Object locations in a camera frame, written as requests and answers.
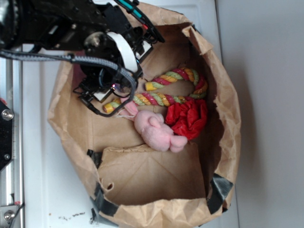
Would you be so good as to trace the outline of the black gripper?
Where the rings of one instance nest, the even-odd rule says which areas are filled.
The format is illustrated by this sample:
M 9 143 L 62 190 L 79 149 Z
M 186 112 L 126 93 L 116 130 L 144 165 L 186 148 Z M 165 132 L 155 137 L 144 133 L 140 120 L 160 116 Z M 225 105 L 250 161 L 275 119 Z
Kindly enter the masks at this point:
M 98 5 L 105 20 L 105 31 L 96 31 L 84 41 L 85 55 L 114 62 L 117 69 L 81 64 L 85 77 L 73 89 L 87 105 L 103 102 L 109 95 L 124 97 L 136 90 L 142 76 L 140 63 L 153 44 L 165 42 L 163 36 L 136 4 Z

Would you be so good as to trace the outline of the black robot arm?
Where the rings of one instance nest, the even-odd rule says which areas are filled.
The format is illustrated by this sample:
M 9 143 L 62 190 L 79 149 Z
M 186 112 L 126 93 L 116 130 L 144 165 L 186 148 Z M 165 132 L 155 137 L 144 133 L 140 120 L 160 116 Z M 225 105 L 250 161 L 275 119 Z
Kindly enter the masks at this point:
M 116 89 L 133 95 L 140 62 L 163 36 L 136 0 L 3 0 L 0 55 L 21 61 L 63 60 L 79 64 L 85 78 L 74 90 L 81 102 L 104 101 Z M 62 57 L 41 49 L 67 51 Z

